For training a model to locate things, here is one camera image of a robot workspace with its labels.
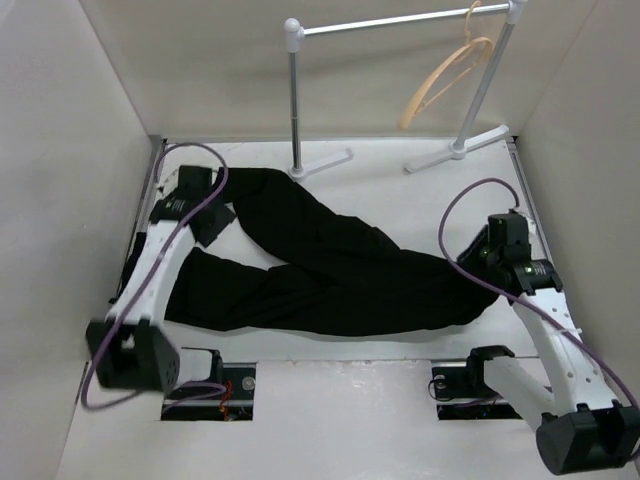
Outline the black trousers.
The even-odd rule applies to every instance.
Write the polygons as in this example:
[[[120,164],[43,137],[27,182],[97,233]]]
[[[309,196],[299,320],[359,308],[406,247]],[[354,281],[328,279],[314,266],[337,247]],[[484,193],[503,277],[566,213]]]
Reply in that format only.
[[[466,325],[496,302],[446,260],[334,213],[281,171],[233,168],[222,199],[279,265],[260,269],[192,250],[170,295],[169,321],[362,337]]]

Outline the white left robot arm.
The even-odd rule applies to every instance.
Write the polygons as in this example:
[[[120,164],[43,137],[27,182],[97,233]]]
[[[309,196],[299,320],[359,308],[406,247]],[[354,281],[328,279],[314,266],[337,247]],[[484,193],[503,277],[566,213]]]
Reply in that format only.
[[[156,202],[134,268],[103,320],[93,320],[86,340],[99,384],[107,389],[170,393],[189,385],[206,399],[224,387],[213,354],[179,348],[164,329],[179,271],[198,247],[209,246],[234,213],[214,193],[222,170],[182,166],[175,189]]]

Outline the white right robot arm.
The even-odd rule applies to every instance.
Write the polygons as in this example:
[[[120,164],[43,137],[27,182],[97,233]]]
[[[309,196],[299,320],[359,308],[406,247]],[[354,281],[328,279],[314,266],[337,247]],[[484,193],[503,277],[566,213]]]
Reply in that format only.
[[[639,409],[625,406],[586,351],[552,263],[531,257],[529,223],[510,210],[489,216],[477,257],[492,287],[502,286],[538,352],[548,381],[527,372],[505,346],[471,351],[464,384],[473,394],[499,394],[535,434],[554,475],[621,468],[639,441]]]

